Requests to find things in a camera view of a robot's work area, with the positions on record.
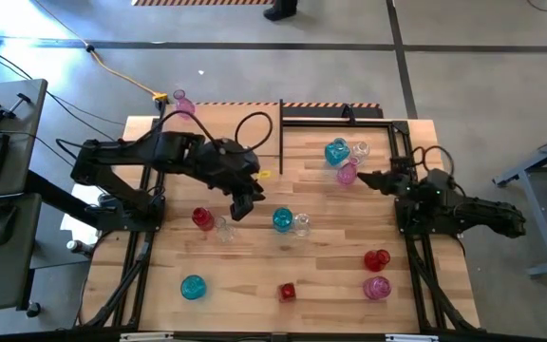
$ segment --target computer mouse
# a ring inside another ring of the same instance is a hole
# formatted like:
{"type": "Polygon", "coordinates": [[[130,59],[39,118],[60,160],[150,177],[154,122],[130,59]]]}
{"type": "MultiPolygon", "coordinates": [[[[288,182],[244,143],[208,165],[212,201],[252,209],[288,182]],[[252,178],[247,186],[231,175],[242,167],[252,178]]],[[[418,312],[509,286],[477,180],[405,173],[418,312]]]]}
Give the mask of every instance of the computer mouse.
{"type": "Polygon", "coordinates": [[[18,207],[14,204],[0,205],[0,245],[8,242],[11,238],[17,211],[18,207]]]}

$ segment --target gray floor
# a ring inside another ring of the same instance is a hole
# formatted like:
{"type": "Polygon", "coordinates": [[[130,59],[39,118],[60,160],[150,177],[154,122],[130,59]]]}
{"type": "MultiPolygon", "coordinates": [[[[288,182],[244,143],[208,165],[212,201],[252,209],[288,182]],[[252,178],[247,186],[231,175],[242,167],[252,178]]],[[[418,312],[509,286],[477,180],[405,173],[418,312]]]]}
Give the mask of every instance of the gray floor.
{"type": "MultiPolygon", "coordinates": [[[[114,41],[391,44],[384,0],[304,0],[300,14],[279,24],[260,17],[263,7],[131,8],[129,0],[43,0],[85,38],[114,41]]],[[[547,13],[523,0],[396,0],[405,44],[547,46],[547,13]]],[[[0,36],[72,38],[29,1],[0,0],[0,36]]],[[[49,90],[109,119],[154,115],[150,97],[96,66],[81,49],[36,48],[10,40],[0,53],[49,90]]],[[[184,88],[195,101],[378,102],[387,118],[406,118],[394,52],[287,50],[102,49],[114,68],[154,89],[184,88]]],[[[406,55],[420,119],[435,121],[439,141],[456,162],[457,180],[474,196],[511,200],[525,212],[528,237],[507,239],[486,228],[466,234],[467,263],[484,328],[495,333],[547,337],[547,276],[525,269],[546,261],[532,216],[515,185],[499,190],[491,179],[547,141],[547,53],[419,53],[406,55]]],[[[0,66],[0,82],[18,77],[0,66]]],[[[96,124],[120,135],[117,125],[96,124]]],[[[98,137],[47,101],[39,136],[81,142],[98,137]]],[[[69,169],[37,145],[31,168],[70,189],[69,169]]],[[[44,266],[77,261],[58,246],[60,214],[45,208],[38,229],[44,266]]],[[[40,271],[33,292],[61,310],[30,324],[2,311],[9,332],[69,327],[85,277],[83,265],[40,271]]]]}

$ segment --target wooden table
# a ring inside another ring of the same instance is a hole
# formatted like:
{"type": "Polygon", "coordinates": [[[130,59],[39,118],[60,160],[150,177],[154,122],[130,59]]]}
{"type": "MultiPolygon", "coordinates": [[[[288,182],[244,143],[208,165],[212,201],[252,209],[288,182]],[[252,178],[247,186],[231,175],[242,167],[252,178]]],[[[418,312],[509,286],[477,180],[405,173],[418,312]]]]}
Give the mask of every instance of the wooden table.
{"type": "MultiPolygon", "coordinates": [[[[271,171],[270,177],[259,180],[267,199],[256,203],[254,211],[241,222],[233,222],[229,217],[231,199],[220,191],[208,190],[188,177],[166,176],[165,223],[153,246],[140,330],[417,333],[406,246],[397,233],[393,197],[382,196],[360,181],[341,187],[334,177],[336,170],[326,166],[323,158],[325,144],[344,137],[349,143],[370,144],[370,156],[360,166],[361,171],[388,169],[386,131],[285,127],[284,174],[279,175],[277,105],[199,106],[198,116],[215,137],[233,137],[239,119],[255,110],[270,113],[275,124],[272,139],[256,150],[261,169],[271,171]],[[202,233],[191,221],[191,213],[198,206],[224,216],[236,228],[234,241],[223,243],[215,232],[202,233]],[[280,206],[310,215],[308,237],[279,235],[272,229],[272,213],[280,206]],[[362,290],[363,281],[375,275],[365,269],[362,261],[364,253],[373,249],[391,253],[391,262],[378,275],[387,277],[393,290],[381,301],[367,300],[362,290]],[[179,287],[186,276],[193,274],[206,280],[208,293],[188,301],[180,295],[179,287]],[[297,300],[279,303],[276,287],[287,282],[295,284],[297,300]]],[[[124,138],[136,139],[150,128],[152,120],[128,118],[124,138]]],[[[437,144],[433,122],[408,123],[413,146],[437,144]]],[[[262,118],[246,123],[241,142],[258,142],[266,126],[262,118]]],[[[175,118],[164,128],[182,131],[196,127],[175,118]]],[[[437,153],[428,154],[427,162],[431,167],[443,167],[437,153]]],[[[139,167],[119,167],[116,172],[138,187],[139,167]]],[[[424,175],[423,169],[418,172],[424,175]]],[[[119,283],[127,240],[127,233],[113,233],[97,249],[85,287],[84,320],[98,311],[119,283]]],[[[433,236],[432,247],[442,288],[467,321],[479,326],[460,245],[450,237],[433,236]]],[[[126,301],[126,316],[134,293],[133,285],[126,301]]],[[[424,296],[433,322],[429,291],[424,291],[424,296]]]]}

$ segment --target yellow cable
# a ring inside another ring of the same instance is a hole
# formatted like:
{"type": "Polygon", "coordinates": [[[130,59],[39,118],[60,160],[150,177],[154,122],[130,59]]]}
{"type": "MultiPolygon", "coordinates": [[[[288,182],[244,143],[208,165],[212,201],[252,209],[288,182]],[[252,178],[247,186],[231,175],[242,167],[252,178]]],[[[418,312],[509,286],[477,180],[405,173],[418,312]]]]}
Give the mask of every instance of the yellow cable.
{"type": "Polygon", "coordinates": [[[35,0],[35,3],[37,3],[37,5],[39,5],[39,7],[41,7],[42,9],[44,9],[49,15],[51,15],[52,18],[54,18],[54,20],[56,20],[63,28],[67,29],[69,32],[73,33],[74,36],[77,37],[77,39],[81,40],[82,43],[84,43],[85,47],[86,47],[86,50],[88,52],[90,52],[90,54],[92,55],[92,57],[94,57],[94,59],[96,60],[96,62],[99,63],[99,65],[101,67],[103,67],[105,70],[109,71],[110,73],[114,74],[115,76],[118,76],[120,78],[123,78],[125,79],[126,81],[128,81],[129,83],[151,93],[151,95],[153,95],[152,99],[153,101],[156,101],[156,100],[161,100],[161,101],[166,101],[168,99],[168,94],[166,93],[161,93],[161,92],[158,92],[158,91],[155,91],[155,90],[152,90],[150,88],[148,88],[147,86],[145,85],[142,85],[140,84],[139,82],[133,80],[132,78],[118,72],[118,71],[115,71],[114,69],[106,66],[103,61],[101,60],[101,58],[99,57],[98,53],[96,53],[96,51],[94,51],[94,47],[92,47],[91,49],[88,49],[88,47],[91,47],[90,44],[88,44],[84,39],[82,39],[82,37],[80,37],[79,34],[75,33],[74,30],[72,30],[71,28],[69,28],[67,25],[65,25],[62,21],[60,21],[56,15],[54,15],[54,13],[52,13],[51,11],[49,11],[46,7],[44,7],[44,5],[42,5],[42,3],[39,2],[39,0],[35,0]]]}
{"type": "Polygon", "coordinates": [[[96,60],[96,62],[99,63],[99,65],[101,65],[101,67],[103,67],[105,70],[109,71],[110,73],[114,74],[115,76],[118,76],[118,77],[121,77],[123,79],[125,79],[126,81],[128,81],[129,83],[147,91],[147,92],[150,92],[151,95],[153,95],[152,99],[155,101],[155,100],[163,100],[165,101],[167,98],[168,98],[168,95],[165,94],[165,93],[160,93],[160,92],[157,92],[155,90],[152,90],[150,88],[148,88],[147,86],[145,85],[142,85],[140,84],[139,82],[131,79],[130,77],[128,76],[125,76],[123,74],[121,74],[120,72],[117,72],[115,71],[114,69],[106,66],[103,61],[101,60],[101,58],[99,57],[99,54],[96,53],[96,51],[90,51],[90,54],[92,55],[92,57],[94,57],[94,59],[96,60]]]}

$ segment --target striped tape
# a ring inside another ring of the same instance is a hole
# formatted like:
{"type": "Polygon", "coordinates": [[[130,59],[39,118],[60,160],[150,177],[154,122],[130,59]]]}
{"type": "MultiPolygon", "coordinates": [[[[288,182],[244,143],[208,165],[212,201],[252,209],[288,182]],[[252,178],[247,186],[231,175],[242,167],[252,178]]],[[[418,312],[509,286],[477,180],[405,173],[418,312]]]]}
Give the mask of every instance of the striped tape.
{"type": "MultiPolygon", "coordinates": [[[[343,103],[284,103],[285,107],[292,108],[340,108],[343,103]]],[[[357,103],[348,104],[353,108],[379,108],[379,104],[357,103]]]]}
{"type": "Polygon", "coordinates": [[[271,5],[274,0],[132,0],[133,6],[271,5]]]}
{"type": "MultiPolygon", "coordinates": [[[[196,105],[278,105],[278,103],[196,103],[196,105]]],[[[348,104],[352,108],[379,108],[379,104],[348,104]]],[[[343,103],[284,103],[284,107],[293,108],[340,108],[343,103]]]]}
{"type": "Polygon", "coordinates": [[[278,103],[196,103],[196,105],[278,105],[278,103]]]}

